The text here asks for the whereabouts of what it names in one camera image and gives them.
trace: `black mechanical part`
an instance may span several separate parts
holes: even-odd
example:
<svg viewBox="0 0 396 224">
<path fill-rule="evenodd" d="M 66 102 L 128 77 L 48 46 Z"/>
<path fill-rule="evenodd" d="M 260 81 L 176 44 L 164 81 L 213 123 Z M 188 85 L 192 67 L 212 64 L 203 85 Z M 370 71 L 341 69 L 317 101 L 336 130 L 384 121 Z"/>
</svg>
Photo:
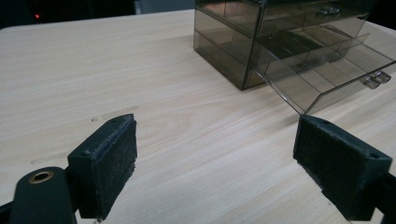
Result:
<svg viewBox="0 0 396 224">
<path fill-rule="evenodd" d="M 0 206 L 0 223 L 76 223 L 103 220 L 134 171 L 136 121 L 124 115 L 106 122 L 69 154 L 63 170 L 47 167 L 23 177 L 14 201 Z"/>
<path fill-rule="evenodd" d="M 64 170 L 47 167 L 17 184 L 10 223 L 77 223 Z"/>
<path fill-rule="evenodd" d="M 348 220 L 370 220 L 376 207 L 383 223 L 395 223 L 392 158 L 324 119 L 300 116 L 293 158 Z"/>
<path fill-rule="evenodd" d="M 67 157 L 66 172 L 71 181 L 79 183 L 75 201 L 81 217 L 107 217 L 134 172 L 135 129 L 133 115 L 111 119 Z"/>
</svg>

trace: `dark background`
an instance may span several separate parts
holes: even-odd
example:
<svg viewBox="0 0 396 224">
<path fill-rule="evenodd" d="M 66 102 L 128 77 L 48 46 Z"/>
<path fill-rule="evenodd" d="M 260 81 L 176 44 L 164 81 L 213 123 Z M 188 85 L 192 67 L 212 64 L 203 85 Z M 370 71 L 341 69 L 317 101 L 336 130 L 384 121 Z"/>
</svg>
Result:
<svg viewBox="0 0 396 224">
<path fill-rule="evenodd" d="M 194 8 L 194 0 L 0 0 L 0 29 Z M 396 11 L 378 0 L 368 21 L 396 30 Z"/>
</svg>

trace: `screw hole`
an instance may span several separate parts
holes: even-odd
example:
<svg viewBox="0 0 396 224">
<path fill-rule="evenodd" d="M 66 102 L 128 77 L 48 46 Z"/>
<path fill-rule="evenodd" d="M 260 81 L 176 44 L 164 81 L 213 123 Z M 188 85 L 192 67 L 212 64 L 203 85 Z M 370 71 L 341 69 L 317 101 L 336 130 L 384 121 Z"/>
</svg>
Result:
<svg viewBox="0 0 396 224">
<path fill-rule="evenodd" d="M 40 183 L 43 183 L 43 182 L 51 179 L 52 176 L 53 176 L 52 171 L 43 171 L 43 172 L 37 173 L 35 175 L 32 175 L 32 177 L 30 177 L 30 179 L 29 179 L 29 183 L 40 184 Z"/>
<path fill-rule="evenodd" d="M 374 153 L 370 153 L 370 156 L 371 156 L 372 158 L 374 158 L 374 159 L 378 159 L 378 158 L 379 158 L 379 156 L 376 155 L 376 154 L 374 154 Z"/>
</svg>

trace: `clear plastic drawer organizer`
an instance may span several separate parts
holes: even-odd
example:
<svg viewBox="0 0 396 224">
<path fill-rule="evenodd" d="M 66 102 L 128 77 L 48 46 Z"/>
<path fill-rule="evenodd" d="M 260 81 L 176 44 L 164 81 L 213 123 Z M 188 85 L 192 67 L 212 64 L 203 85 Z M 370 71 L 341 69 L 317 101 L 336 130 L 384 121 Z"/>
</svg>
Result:
<svg viewBox="0 0 396 224">
<path fill-rule="evenodd" d="M 194 48 L 240 90 L 268 83 L 307 114 L 390 80 L 358 33 L 375 0 L 196 0 Z"/>
</svg>

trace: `wooden table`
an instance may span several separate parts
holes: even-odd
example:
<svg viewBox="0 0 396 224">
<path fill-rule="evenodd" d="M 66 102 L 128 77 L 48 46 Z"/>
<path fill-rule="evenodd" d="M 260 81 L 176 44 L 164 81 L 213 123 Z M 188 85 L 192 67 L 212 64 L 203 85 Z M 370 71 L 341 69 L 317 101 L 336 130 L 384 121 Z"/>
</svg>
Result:
<svg viewBox="0 0 396 224">
<path fill-rule="evenodd" d="M 106 120 L 134 113 L 136 170 L 105 223 L 347 223 L 292 158 L 294 110 L 268 86 L 235 88 L 192 31 L 192 10 L 1 30 L 0 204 L 23 175 L 65 168 Z M 396 58 L 396 32 L 362 32 Z M 396 158 L 395 95 L 393 80 L 314 115 Z"/>
</svg>

